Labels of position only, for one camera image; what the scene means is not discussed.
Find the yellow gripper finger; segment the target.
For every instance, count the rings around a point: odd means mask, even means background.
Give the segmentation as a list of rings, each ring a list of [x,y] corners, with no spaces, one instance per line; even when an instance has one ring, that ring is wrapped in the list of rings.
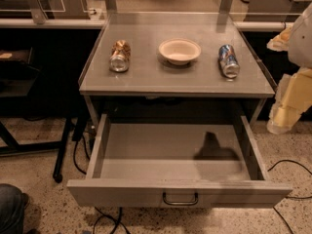
[[[289,49],[289,40],[291,35],[291,28],[284,29],[280,34],[272,38],[266,45],[271,51],[283,52]]]
[[[284,74],[278,84],[267,130],[280,135],[290,131],[312,106],[312,69],[300,67],[294,75]]]

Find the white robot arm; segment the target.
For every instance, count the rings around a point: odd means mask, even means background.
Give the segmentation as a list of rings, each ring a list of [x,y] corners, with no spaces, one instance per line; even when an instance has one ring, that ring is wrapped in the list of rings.
[[[267,130],[280,135],[290,131],[312,106],[312,5],[291,27],[271,39],[267,48],[277,52],[286,51],[289,61],[299,67],[294,75],[283,75],[269,113]]]

